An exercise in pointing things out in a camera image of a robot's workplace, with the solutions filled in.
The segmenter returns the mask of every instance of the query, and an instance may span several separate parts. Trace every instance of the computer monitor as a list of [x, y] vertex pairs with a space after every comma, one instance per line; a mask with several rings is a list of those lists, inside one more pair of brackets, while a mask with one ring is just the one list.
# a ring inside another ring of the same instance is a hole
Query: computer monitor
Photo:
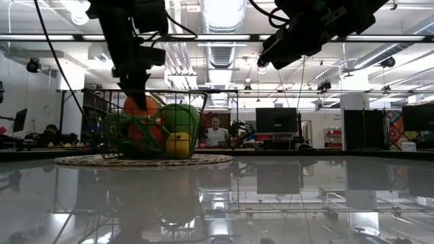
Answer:
[[298, 131], [295, 108], [257, 108], [258, 133], [292, 133]]
[[434, 131], [434, 104], [403, 106], [404, 131]]
[[24, 125], [26, 124], [26, 116], [27, 116], [27, 108], [18, 111], [14, 120], [14, 132], [19, 132], [24, 129]]

